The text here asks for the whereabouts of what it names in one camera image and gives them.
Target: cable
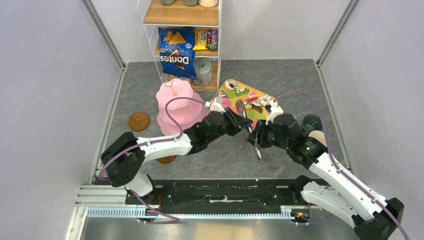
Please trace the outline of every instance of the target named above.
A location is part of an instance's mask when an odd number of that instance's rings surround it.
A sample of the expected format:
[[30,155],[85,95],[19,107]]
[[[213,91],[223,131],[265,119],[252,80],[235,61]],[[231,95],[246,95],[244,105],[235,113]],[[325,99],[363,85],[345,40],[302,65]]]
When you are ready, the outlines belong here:
[[178,217],[171,216],[171,215],[168,215],[166,213],[163,213],[163,212],[160,212],[160,211],[154,209],[153,207],[151,207],[147,203],[145,203],[145,201],[143,201],[143,199],[135,191],[133,191],[131,189],[130,189],[130,191],[140,201],[140,203],[142,203],[144,206],[146,206],[146,208],[150,209],[151,211],[153,211],[153,212],[155,212],[155,213],[157,213],[161,216],[173,219],[172,221],[149,221],[149,222],[145,222],[145,224],[176,224],[176,223],[180,222],[181,219],[179,219]]
[[316,221],[308,221],[308,222],[293,222],[293,221],[290,221],[290,222],[296,224],[296,226],[299,226],[299,225],[300,226],[309,226],[309,225],[320,224],[320,223],[326,222],[326,221],[330,220],[333,216],[334,215],[331,214],[330,216],[328,216],[326,218],[316,220]]
[[[284,93],[280,94],[279,96],[277,96],[275,98],[274,102],[276,102],[278,99],[282,98],[283,96],[285,96],[287,94],[291,94],[291,93],[298,93],[298,94],[304,95],[315,106],[316,111],[318,112],[318,115],[319,115],[319,117],[321,118],[321,121],[322,121],[322,128],[324,130],[324,137],[325,137],[325,141],[327,143],[328,154],[330,156],[330,160],[331,160],[332,164],[334,165],[335,169],[337,171],[339,171],[344,177],[346,177],[359,190],[361,190],[365,195],[367,195],[370,199],[373,200],[374,199],[374,196],[371,193],[369,193],[365,188],[363,188],[361,185],[359,185],[359,183],[357,183],[355,180],[353,180],[346,172],[344,172],[343,170],[341,170],[340,167],[338,166],[338,164],[336,163],[336,160],[333,157],[333,149],[332,149],[331,144],[330,144],[330,133],[329,133],[329,130],[327,128],[327,124],[326,124],[326,121],[325,121],[325,118],[324,118],[324,114],[321,111],[320,107],[318,106],[317,102],[309,94],[307,94],[306,92],[300,91],[300,90],[291,90],[291,91],[284,92]],[[391,220],[394,222],[394,224],[396,224],[396,226],[402,232],[403,237],[406,240],[409,240],[410,238],[409,238],[407,232],[402,227],[402,225],[400,224],[400,222],[396,219],[396,217],[380,201],[376,200],[375,203],[380,208],[382,208],[383,211],[391,218]]]
[[299,216],[299,218],[301,218],[301,219],[303,219],[303,220],[305,220],[305,221],[308,221],[309,222],[309,218],[304,218],[303,216]]
[[311,214],[311,204],[309,202],[307,203],[306,212]]
[[[170,113],[168,112],[168,106],[169,106],[169,104],[170,103],[172,103],[173,101],[176,101],[176,100],[180,100],[180,99],[186,99],[186,100],[191,100],[191,101],[195,101],[195,102],[198,102],[198,103],[200,103],[200,104],[205,104],[205,102],[204,101],[202,101],[202,100],[197,100],[197,99],[194,99],[194,98],[191,98],[191,97],[186,97],[186,96],[179,96],[179,97],[176,97],[176,98],[173,98],[173,99],[171,99],[171,100],[169,100],[167,103],[166,103],[166,105],[165,105],[165,112],[166,112],[166,115],[168,116],[168,118],[169,119],[171,119],[171,121],[173,121],[175,124],[176,124],[176,126],[178,127],[178,129],[179,129],[179,134],[178,134],[178,136],[176,136],[176,137],[170,137],[170,138],[166,138],[166,139],[159,139],[159,140],[153,140],[153,141],[150,141],[150,143],[151,144],[156,144],[156,143],[164,143],[164,142],[171,142],[171,141],[174,141],[175,139],[179,139],[179,138],[181,138],[181,136],[184,134],[184,132],[183,132],[183,127],[181,127],[181,125],[170,115]],[[124,149],[123,151],[121,151],[120,153],[118,153],[117,155],[115,155],[114,157],[112,157],[112,159],[110,159],[105,165],[103,165],[103,167],[101,168],[101,170],[100,170],[100,172],[98,173],[98,179],[100,179],[100,180],[109,180],[109,178],[108,177],[103,177],[103,173],[105,172],[105,170],[113,163],[113,162],[115,162],[115,160],[116,159],[118,159],[120,156],[122,156],[122,155],[124,155],[124,154],[126,154],[126,153],[128,153],[129,151],[131,151],[131,150],[133,150],[133,149],[136,149],[136,148],[139,148],[139,147],[142,147],[142,146],[146,146],[148,144],[148,142],[146,141],[146,142],[142,142],[142,143],[139,143],[139,144],[135,144],[135,145],[132,145],[132,146],[130,146],[130,147],[128,147],[128,148],[126,148],[126,149]]]

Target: white shelf unit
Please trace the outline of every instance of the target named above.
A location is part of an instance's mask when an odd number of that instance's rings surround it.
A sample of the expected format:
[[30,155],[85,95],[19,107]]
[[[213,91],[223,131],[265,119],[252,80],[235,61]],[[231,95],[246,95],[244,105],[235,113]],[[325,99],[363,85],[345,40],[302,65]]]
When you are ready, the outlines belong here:
[[[141,19],[143,21],[143,27],[145,31],[146,38],[149,42],[150,52],[152,54],[152,58],[154,60],[154,63],[156,65],[158,77],[160,79],[161,83],[164,83],[169,80],[170,77],[168,77],[168,74],[162,72],[162,65],[159,60],[159,52],[158,52],[158,43],[159,43],[159,33],[158,28],[159,27],[195,27],[195,28],[201,28],[201,29],[216,29],[218,30],[218,51],[216,54],[211,54],[210,51],[195,51],[195,57],[196,58],[210,58],[210,61],[213,63],[213,70],[212,70],[212,79],[210,81],[210,84],[208,86],[198,86],[191,82],[191,87],[194,90],[197,91],[217,91],[219,89],[220,85],[220,74],[221,74],[221,39],[222,39],[222,31],[221,31],[221,23],[222,23],[222,0],[218,1],[217,6],[217,24],[196,24],[196,23],[184,23],[183,21],[176,21],[173,22],[172,19],[166,19],[163,22],[155,21],[145,21],[146,16],[150,10],[150,8],[153,8],[154,6],[158,6],[158,2],[160,0],[138,0],[137,8],[140,13]],[[178,4],[178,6],[181,7],[183,0],[176,0],[173,4]],[[163,12],[166,11],[172,11],[172,6],[162,6]],[[200,6],[197,5],[195,7],[189,7],[186,6],[186,8],[193,8],[193,10],[199,10]]]

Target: metal tongs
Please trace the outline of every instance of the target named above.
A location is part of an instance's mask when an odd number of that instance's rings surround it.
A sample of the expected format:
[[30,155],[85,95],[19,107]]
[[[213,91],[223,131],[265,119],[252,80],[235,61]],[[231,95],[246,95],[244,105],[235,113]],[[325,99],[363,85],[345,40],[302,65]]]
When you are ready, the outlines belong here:
[[[246,107],[245,107],[245,103],[243,102],[243,100],[239,99],[235,102],[235,108],[237,109],[237,112],[240,116],[244,117],[244,118],[248,118],[248,115],[246,113]],[[251,134],[253,132],[253,128],[252,126],[248,126],[247,131],[249,132],[249,134]],[[254,152],[256,153],[256,157],[258,160],[263,160],[265,161],[265,157],[264,154],[262,153],[262,149],[259,146],[255,146],[253,147]]]

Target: doritos bag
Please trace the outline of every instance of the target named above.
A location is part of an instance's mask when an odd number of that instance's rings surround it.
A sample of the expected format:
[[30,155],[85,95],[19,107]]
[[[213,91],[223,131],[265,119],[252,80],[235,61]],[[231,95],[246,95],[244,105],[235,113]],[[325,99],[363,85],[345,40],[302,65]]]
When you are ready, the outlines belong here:
[[197,79],[193,61],[195,59],[194,27],[159,27],[160,63],[163,72],[177,77]]

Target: toy donut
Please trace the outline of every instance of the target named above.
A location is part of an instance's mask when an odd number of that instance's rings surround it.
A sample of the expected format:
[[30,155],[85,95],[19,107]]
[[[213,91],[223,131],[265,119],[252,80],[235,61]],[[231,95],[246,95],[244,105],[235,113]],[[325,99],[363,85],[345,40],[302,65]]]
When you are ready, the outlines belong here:
[[234,80],[232,78],[225,80],[224,88],[227,91],[234,91],[236,89],[236,86],[237,86],[236,80]]
[[221,106],[223,108],[229,108],[231,106],[231,101],[227,97],[222,98]]

